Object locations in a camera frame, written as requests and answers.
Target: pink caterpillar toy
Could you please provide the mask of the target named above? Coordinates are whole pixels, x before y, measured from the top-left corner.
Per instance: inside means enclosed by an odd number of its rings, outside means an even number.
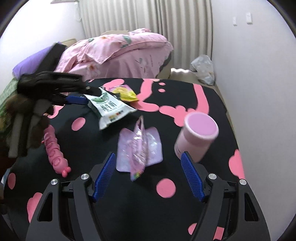
[[[67,159],[64,158],[63,153],[60,151],[54,127],[51,125],[44,130],[44,145],[48,154],[48,160],[55,172],[62,174],[64,178],[67,177],[68,173],[71,172],[71,168],[68,166]]]

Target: purple pillow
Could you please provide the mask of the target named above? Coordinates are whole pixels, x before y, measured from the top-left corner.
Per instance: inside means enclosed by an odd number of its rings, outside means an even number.
[[[12,71],[14,76],[19,80],[23,74],[33,74],[51,48],[52,46],[40,50],[39,52],[31,55],[30,57],[17,64]]]

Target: white plastic bag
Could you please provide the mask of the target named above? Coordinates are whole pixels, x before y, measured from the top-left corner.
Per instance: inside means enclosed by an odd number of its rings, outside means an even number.
[[[214,67],[211,59],[207,55],[200,55],[191,62],[191,65],[197,70],[198,80],[207,85],[214,85]]]

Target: curtain fold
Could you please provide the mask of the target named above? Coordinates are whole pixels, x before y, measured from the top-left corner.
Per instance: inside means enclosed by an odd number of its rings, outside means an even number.
[[[148,28],[173,45],[174,68],[189,69],[201,54],[212,55],[210,0],[80,0],[88,38],[109,30]]]

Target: pink blanket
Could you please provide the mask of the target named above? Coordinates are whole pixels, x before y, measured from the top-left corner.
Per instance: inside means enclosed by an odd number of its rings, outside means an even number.
[[[63,53],[56,72],[69,72],[75,64],[95,61],[98,64],[136,49],[163,47],[168,40],[156,33],[141,32],[132,35],[110,34],[85,39]]]
[[[95,61],[75,64],[68,72],[82,75],[83,81],[99,78],[154,79],[172,50],[170,43],[159,48],[136,49],[103,64]]]

